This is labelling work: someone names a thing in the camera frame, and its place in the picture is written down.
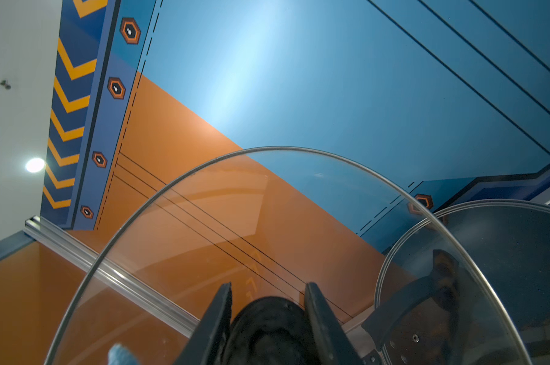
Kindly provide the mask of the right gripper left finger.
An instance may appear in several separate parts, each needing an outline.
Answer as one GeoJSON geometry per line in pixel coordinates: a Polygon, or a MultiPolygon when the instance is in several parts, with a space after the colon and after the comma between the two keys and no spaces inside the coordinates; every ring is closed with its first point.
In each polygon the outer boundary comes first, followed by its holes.
{"type": "Polygon", "coordinates": [[[174,364],[214,364],[229,337],[232,285],[222,284],[174,364]]]}

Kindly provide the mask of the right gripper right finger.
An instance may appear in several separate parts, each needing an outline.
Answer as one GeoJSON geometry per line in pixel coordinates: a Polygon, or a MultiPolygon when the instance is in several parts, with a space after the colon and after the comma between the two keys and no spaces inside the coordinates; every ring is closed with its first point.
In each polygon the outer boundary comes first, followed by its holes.
{"type": "Polygon", "coordinates": [[[321,364],[363,364],[314,282],[306,284],[305,309],[321,364]]]}

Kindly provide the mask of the light blue microfibre cloth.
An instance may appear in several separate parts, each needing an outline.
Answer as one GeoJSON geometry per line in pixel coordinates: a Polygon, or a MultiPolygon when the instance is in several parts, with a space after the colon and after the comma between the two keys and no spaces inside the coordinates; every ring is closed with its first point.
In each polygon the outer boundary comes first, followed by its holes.
{"type": "Polygon", "coordinates": [[[108,365],[140,365],[140,362],[126,347],[115,344],[108,352],[108,365]]]}

